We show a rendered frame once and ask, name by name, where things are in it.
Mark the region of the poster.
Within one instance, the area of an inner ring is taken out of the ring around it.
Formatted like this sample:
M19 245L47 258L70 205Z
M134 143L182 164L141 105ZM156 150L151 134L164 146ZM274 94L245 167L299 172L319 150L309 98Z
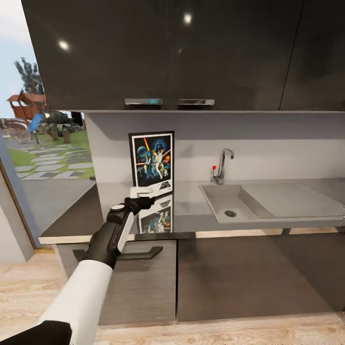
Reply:
M174 131L129 133L132 179L135 187L151 187L155 199L173 193Z

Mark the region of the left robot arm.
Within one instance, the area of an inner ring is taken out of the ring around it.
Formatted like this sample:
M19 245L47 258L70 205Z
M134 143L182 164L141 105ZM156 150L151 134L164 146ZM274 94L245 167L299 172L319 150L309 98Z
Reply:
M95 232L77 269L36 327L0 345L93 345L117 256L121 254L134 216L155 204L151 187L131 187L130 197L111 208L106 223Z

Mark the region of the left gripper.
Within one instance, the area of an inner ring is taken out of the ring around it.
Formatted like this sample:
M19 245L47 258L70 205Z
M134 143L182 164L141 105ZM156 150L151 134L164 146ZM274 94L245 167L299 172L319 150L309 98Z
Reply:
M127 203L127 202L135 203L138 207L138 212L139 212L141 209L150 209L151 205L155 204L155 196L152 198L150 198L150 197L140 197L140 198L126 197L125 203Z

